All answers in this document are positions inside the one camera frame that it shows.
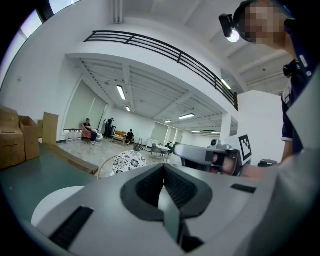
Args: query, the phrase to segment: balcony railing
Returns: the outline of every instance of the balcony railing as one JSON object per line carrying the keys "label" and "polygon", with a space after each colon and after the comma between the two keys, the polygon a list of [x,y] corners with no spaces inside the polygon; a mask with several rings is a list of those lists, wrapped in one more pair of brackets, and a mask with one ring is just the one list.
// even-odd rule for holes
{"label": "balcony railing", "polygon": [[237,109],[235,95],[223,85],[219,77],[195,58],[168,43],[141,34],[113,30],[93,31],[85,40],[85,42],[91,41],[105,41],[132,45],[166,56],[202,77]]}

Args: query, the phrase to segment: person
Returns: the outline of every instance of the person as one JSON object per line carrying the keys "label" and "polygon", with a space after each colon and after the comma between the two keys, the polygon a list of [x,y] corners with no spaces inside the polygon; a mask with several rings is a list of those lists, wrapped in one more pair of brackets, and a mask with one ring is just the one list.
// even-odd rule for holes
{"label": "person", "polygon": [[[298,99],[310,81],[317,64],[317,56],[309,36],[304,35],[303,28],[294,19],[288,18],[271,1],[249,0],[242,2],[233,16],[233,24],[240,36],[248,42],[281,49],[290,54],[293,61],[284,66],[285,76],[290,84],[281,98],[283,112],[282,140],[285,142],[282,162],[288,157],[303,150],[301,140],[287,116],[290,106]],[[213,156],[213,163],[218,156]],[[222,173],[230,175],[234,168],[234,160],[226,157],[222,165]],[[242,177],[262,178],[264,168],[246,164]]]}
{"label": "person", "polygon": [[105,124],[105,132],[104,132],[104,137],[109,138],[110,137],[110,132],[112,128],[112,121],[114,121],[114,118],[110,118],[108,122]]}
{"label": "person", "polygon": [[131,142],[134,142],[134,137],[135,137],[134,133],[132,132],[132,129],[131,129],[126,135],[126,140],[125,140],[128,146],[130,145]]}
{"label": "person", "polygon": [[91,132],[91,144],[95,145],[97,143],[96,139],[97,139],[98,133],[93,131],[93,128],[91,127],[91,124],[90,124],[90,119],[87,118],[83,125],[84,125],[84,128],[86,128],[88,131]]}

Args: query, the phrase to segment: gray floor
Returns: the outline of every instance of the gray floor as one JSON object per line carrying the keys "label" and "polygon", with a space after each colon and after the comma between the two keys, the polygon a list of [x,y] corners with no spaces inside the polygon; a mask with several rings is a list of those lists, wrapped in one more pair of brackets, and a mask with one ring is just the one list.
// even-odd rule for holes
{"label": "gray floor", "polygon": [[[63,150],[67,151],[68,153],[84,160],[89,163],[95,164],[99,166],[99,169],[101,166],[105,163],[106,160],[113,156],[117,156],[123,151],[129,151],[133,150],[134,145],[123,145],[120,142],[111,142],[111,139],[102,139],[101,142],[97,142],[95,145],[91,145],[91,143],[88,143],[86,140],[82,140],[80,142],[74,142],[73,144],[67,144],[67,143],[59,143],[58,146],[62,148]],[[141,154],[145,157],[148,165],[154,165],[158,163],[163,163],[162,159],[155,158],[153,156],[150,156],[149,152],[146,152],[144,150],[140,151]],[[110,176],[112,172],[114,159],[111,159],[108,161],[102,168],[99,178],[105,178]],[[168,164],[179,164],[181,165],[180,157],[170,154]]]}

